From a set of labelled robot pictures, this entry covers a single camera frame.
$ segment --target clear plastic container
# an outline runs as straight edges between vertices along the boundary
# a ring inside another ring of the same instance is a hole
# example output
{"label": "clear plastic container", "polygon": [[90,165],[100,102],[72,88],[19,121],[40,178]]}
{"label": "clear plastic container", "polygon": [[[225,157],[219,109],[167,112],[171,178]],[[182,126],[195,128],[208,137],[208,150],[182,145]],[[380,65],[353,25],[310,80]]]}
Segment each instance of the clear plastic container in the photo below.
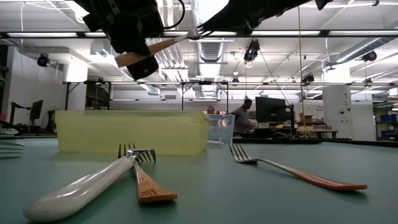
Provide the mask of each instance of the clear plastic container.
{"label": "clear plastic container", "polygon": [[209,141],[232,144],[234,136],[235,115],[209,114]]}
{"label": "clear plastic container", "polygon": [[57,111],[61,152],[118,154],[119,144],[158,155],[194,156],[207,147],[209,121],[201,111]]}

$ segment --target person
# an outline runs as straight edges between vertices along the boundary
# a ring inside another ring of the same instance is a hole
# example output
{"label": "person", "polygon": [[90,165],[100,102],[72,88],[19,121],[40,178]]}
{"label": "person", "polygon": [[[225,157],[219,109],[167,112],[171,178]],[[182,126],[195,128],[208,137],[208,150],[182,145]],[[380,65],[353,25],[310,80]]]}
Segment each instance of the person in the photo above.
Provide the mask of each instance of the person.
{"label": "person", "polygon": [[235,127],[234,130],[237,133],[244,133],[245,130],[251,128],[251,124],[248,118],[248,110],[252,105],[250,99],[245,99],[243,105],[234,111],[235,115]]}
{"label": "person", "polygon": [[214,114],[215,111],[216,110],[215,110],[214,106],[207,107],[207,114]]}

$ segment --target yellow plastic bin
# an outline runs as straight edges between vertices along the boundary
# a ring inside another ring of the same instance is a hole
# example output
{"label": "yellow plastic bin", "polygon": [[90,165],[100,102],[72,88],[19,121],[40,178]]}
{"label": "yellow plastic bin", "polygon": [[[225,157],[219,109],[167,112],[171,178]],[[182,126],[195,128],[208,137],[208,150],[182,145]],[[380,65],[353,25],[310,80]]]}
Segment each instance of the yellow plastic bin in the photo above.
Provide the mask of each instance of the yellow plastic bin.
{"label": "yellow plastic bin", "polygon": [[118,153],[120,143],[159,155],[194,156],[207,147],[201,111],[57,111],[61,152]]}

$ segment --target wooden handle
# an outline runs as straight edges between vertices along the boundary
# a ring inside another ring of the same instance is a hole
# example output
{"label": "wooden handle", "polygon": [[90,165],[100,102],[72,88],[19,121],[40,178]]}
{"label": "wooden handle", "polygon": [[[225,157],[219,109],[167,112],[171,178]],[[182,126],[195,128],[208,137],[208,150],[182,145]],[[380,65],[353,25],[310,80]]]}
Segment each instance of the wooden handle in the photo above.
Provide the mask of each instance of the wooden handle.
{"label": "wooden handle", "polygon": [[134,169],[136,170],[138,201],[140,203],[177,199],[178,195],[176,193],[164,189],[152,180],[136,162],[134,163]]}
{"label": "wooden handle", "polygon": [[272,162],[266,159],[260,159],[259,161],[265,162],[266,164],[270,164],[274,167],[280,168],[296,177],[299,179],[302,179],[304,181],[307,181],[311,184],[324,187],[327,189],[332,189],[332,190],[338,190],[338,191],[347,191],[347,190],[364,190],[367,189],[368,186],[366,184],[349,184],[349,183],[344,183],[344,182],[338,182],[335,180],[329,180],[323,177],[317,177],[313,174],[308,174],[306,172],[301,172],[299,170],[287,167],[282,164],[278,164],[276,162]]}
{"label": "wooden handle", "polygon": [[148,56],[142,56],[142,55],[139,55],[139,54],[134,53],[134,52],[128,52],[128,53],[126,53],[124,55],[117,56],[115,58],[115,61],[116,61],[116,63],[117,63],[119,68],[125,67],[125,66],[128,66],[128,65],[132,65],[132,64],[135,64],[135,63],[137,63],[137,62],[139,62],[139,61],[141,61],[141,60],[143,60],[143,59],[145,59],[147,57],[153,56],[157,52],[160,52],[160,51],[166,49],[167,47],[170,47],[170,46],[172,46],[172,45],[174,45],[174,44],[176,44],[178,42],[181,42],[181,41],[183,41],[185,39],[186,39],[185,36],[176,37],[176,38],[165,40],[165,41],[162,41],[162,42],[159,42],[159,43],[156,43],[156,44],[152,44],[152,45],[148,46],[149,51],[150,51],[150,55],[148,55]]}

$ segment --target fork tines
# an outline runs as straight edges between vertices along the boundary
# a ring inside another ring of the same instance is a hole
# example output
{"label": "fork tines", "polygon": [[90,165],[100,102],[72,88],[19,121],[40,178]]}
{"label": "fork tines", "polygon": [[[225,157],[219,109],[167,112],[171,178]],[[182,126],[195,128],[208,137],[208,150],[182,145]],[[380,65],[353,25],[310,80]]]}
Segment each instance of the fork tines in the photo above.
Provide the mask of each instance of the fork tines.
{"label": "fork tines", "polygon": [[229,150],[236,162],[249,162],[250,156],[243,150],[241,145],[229,145]]}
{"label": "fork tines", "polygon": [[25,145],[9,142],[0,141],[0,158],[18,158],[22,156],[23,147]]}
{"label": "fork tines", "polygon": [[[143,162],[156,162],[156,153],[155,150],[153,149],[136,149],[136,145],[132,145],[132,151],[136,153],[136,160],[141,164]],[[131,150],[131,145],[129,143],[128,149],[126,148],[126,144],[123,146],[122,150],[122,144],[119,144],[119,155],[118,158],[122,157],[122,152],[123,156],[127,155],[127,150]]]}

